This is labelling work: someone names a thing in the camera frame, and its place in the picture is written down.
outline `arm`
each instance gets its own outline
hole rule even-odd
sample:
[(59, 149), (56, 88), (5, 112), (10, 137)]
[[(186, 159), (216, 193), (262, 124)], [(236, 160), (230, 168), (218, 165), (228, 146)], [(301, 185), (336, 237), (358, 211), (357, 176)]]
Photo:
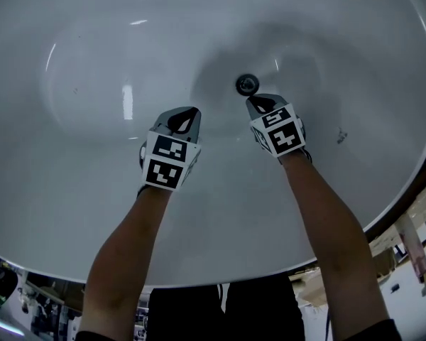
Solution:
[(335, 339), (389, 319), (371, 250), (354, 214), (302, 153), (280, 160), (322, 270)]
[(99, 250), (87, 280), (81, 331), (132, 340), (138, 299), (170, 194), (146, 188)]

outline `drain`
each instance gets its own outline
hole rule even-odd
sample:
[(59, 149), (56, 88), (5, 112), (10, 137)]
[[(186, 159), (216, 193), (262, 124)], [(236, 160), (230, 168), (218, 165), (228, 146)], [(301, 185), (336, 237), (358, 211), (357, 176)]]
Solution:
[(241, 75), (235, 83), (236, 90), (243, 96), (252, 96), (258, 91), (258, 79), (254, 75)]

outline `person's left arm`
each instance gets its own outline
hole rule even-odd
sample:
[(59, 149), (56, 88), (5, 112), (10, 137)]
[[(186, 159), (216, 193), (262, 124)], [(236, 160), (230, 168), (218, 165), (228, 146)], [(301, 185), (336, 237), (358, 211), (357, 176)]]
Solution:
[(146, 188), (90, 270), (80, 331), (132, 340), (134, 317), (170, 191)]

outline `white sink basin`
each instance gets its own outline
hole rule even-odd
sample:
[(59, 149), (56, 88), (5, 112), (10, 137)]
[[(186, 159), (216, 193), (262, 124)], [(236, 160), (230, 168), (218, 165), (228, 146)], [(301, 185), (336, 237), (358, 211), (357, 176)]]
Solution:
[(141, 185), (158, 115), (202, 112), (147, 284), (251, 278), (313, 258), (237, 77), (292, 102), (363, 228), (426, 155), (426, 0), (0, 0), (0, 256), (84, 281)]

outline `black pants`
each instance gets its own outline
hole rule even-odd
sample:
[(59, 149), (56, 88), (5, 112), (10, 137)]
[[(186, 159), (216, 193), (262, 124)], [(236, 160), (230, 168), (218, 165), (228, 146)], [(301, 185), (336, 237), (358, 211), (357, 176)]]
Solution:
[(305, 339), (286, 273), (231, 283), (225, 313), (217, 286), (155, 289), (149, 308), (147, 341)]

